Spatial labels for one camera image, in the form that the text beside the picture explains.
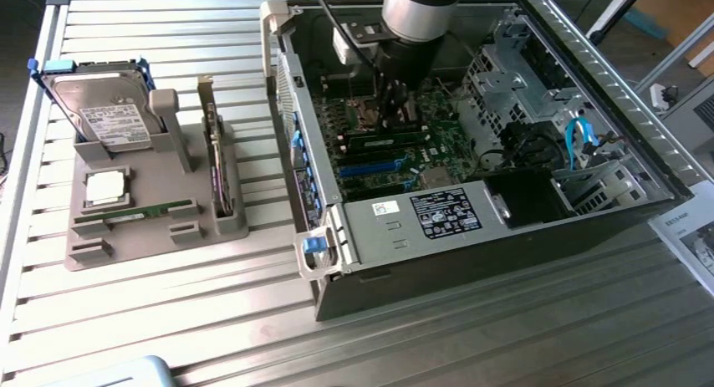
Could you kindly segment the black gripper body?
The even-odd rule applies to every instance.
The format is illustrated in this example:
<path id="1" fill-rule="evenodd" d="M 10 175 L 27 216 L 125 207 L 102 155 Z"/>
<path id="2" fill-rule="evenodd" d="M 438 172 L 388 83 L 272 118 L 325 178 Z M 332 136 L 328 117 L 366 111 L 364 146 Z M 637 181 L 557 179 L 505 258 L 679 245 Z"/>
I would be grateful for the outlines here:
<path id="1" fill-rule="evenodd" d="M 374 75 L 377 89 L 400 83 L 409 91 L 416 90 L 426 77 L 444 36 L 426 42 L 394 38 L 377 44 Z"/>

